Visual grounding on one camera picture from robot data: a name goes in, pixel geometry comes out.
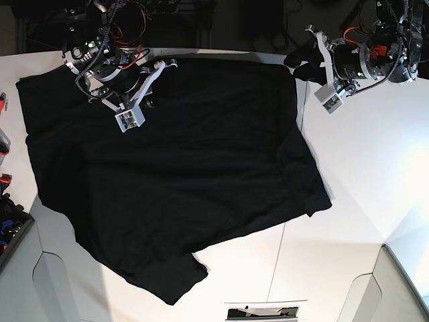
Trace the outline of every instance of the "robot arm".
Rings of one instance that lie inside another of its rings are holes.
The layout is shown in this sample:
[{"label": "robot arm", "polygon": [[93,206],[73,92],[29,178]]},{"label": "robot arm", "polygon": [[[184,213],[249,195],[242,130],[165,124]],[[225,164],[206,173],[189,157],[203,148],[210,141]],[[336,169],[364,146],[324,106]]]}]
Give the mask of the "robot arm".
[{"label": "robot arm", "polygon": [[[313,40],[289,55],[284,63],[296,67],[294,76],[322,85],[315,95],[329,113],[344,104],[343,97],[385,81],[410,83],[418,76],[424,6],[425,0],[375,1],[379,18],[375,29],[349,28],[343,38],[336,40],[309,26],[306,30],[313,34]],[[367,41],[360,44],[348,39],[352,31],[367,36]],[[376,83],[360,89],[359,79],[373,79]]]},{"label": "robot arm", "polygon": [[[115,112],[115,118],[122,132],[141,126],[145,117],[140,107],[143,103],[154,107],[150,98],[151,84],[169,66],[177,67],[175,60],[159,61],[152,67],[140,67],[137,61],[144,58],[149,50],[143,50],[135,41],[121,41],[115,39],[111,30],[115,14],[128,2],[114,0],[110,7],[94,0],[93,19],[101,20],[98,34],[87,34],[94,39],[86,39],[82,44],[69,46],[63,53],[65,65],[76,75],[76,86],[88,96],[88,100],[100,100]],[[145,7],[141,2],[133,2],[141,11],[142,29],[140,36],[146,28],[148,18]],[[100,85],[94,89],[94,83]]]}]

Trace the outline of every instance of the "black cloth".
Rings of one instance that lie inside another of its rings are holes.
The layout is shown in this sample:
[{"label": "black cloth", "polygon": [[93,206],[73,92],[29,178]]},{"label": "black cloth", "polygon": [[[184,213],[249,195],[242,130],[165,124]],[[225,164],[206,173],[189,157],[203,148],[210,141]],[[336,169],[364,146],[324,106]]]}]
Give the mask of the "black cloth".
[{"label": "black cloth", "polygon": [[154,83],[159,107],[125,133],[65,66],[17,83],[43,204],[95,259],[170,305],[207,275],[193,252],[331,206],[286,67],[178,64]]}]

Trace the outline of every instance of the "blue object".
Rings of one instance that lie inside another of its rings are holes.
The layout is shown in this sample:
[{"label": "blue object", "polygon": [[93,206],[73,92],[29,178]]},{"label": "blue object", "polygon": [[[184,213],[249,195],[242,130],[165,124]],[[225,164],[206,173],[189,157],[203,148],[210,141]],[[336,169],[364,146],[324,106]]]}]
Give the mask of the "blue object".
[{"label": "blue object", "polygon": [[4,235],[3,232],[5,231],[6,227],[12,226],[13,224],[14,224],[14,222],[12,220],[7,220],[7,221],[4,221],[3,223],[1,223],[0,233],[2,235]]}]

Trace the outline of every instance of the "white table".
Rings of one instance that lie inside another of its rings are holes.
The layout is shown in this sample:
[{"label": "white table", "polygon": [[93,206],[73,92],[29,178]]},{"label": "white table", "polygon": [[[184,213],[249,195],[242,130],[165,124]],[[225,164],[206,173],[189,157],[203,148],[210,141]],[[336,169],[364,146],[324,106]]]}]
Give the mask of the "white table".
[{"label": "white table", "polygon": [[[152,55],[191,52],[195,51],[154,50]],[[220,54],[203,51],[198,55],[204,53]],[[232,52],[221,56],[270,63],[284,59]],[[42,207],[36,198],[15,83],[19,77],[61,63],[58,52],[0,58],[0,91],[9,99],[0,127],[12,141],[1,171],[13,175],[8,190],[13,200],[27,210],[33,206],[31,214],[43,251],[63,259],[82,320],[188,322],[204,317],[219,322],[225,318],[225,303],[307,300],[300,321],[336,321],[352,281],[372,272],[381,244],[406,217],[424,187],[422,179],[428,172],[414,158],[427,160],[429,156],[428,81],[408,87],[382,85],[347,99],[333,115],[316,101],[317,86],[300,82],[297,122],[332,197],[332,209],[197,253],[211,269],[208,278],[169,307],[93,260],[74,242],[67,218]]]}]

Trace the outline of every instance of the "red object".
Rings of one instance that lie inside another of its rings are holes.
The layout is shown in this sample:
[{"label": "red object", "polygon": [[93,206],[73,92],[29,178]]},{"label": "red object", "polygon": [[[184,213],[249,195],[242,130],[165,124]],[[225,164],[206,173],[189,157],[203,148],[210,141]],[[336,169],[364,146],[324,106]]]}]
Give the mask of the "red object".
[{"label": "red object", "polygon": [[129,67],[131,67],[131,65],[132,64],[134,64],[135,62],[137,62],[137,59],[139,59],[139,57],[140,57],[140,55],[141,55],[141,50],[143,49],[142,47],[141,47],[141,45],[139,45],[139,53],[137,54],[137,56],[135,57],[135,59],[132,61],[132,62],[130,62],[127,66],[124,66],[124,67],[122,67],[122,68],[120,68],[120,70],[124,70],[124,69],[127,69],[127,68],[129,68]]},{"label": "red object", "polygon": [[2,177],[0,177],[0,182],[2,182],[2,183],[9,184],[9,183],[11,183],[11,181],[12,181],[12,177],[10,177],[10,176],[3,175]]},{"label": "red object", "polygon": [[6,104],[6,100],[4,99],[3,96],[0,96],[0,113],[2,112],[5,104]]},{"label": "red object", "polygon": [[371,51],[371,59],[377,59],[378,56],[386,57],[387,47],[386,46],[374,46]]},{"label": "red object", "polygon": [[343,33],[343,38],[344,38],[344,40],[346,41],[346,42],[350,42],[350,43],[352,43],[352,44],[355,44],[355,45],[359,45],[357,42],[355,42],[354,40],[350,40],[350,39],[348,39],[348,37],[347,37],[347,34],[349,33],[349,32],[351,32],[352,30],[358,30],[359,28],[356,28],[356,27],[350,27],[350,28],[347,28],[345,31],[344,31],[344,33]]},{"label": "red object", "polygon": [[147,22],[146,22],[146,14],[145,14],[145,11],[143,10],[143,8],[141,7],[141,5],[139,5],[139,8],[140,8],[141,15],[143,17],[143,21],[142,21],[143,25],[141,27],[141,32],[140,32],[139,36],[137,38],[131,40],[131,41],[128,41],[128,42],[121,42],[119,40],[115,40],[118,44],[120,44],[120,45],[130,45],[130,44],[138,41],[138,39],[140,39],[140,37],[142,37],[142,35],[145,33],[145,31],[146,31],[146,24],[147,24]]}]

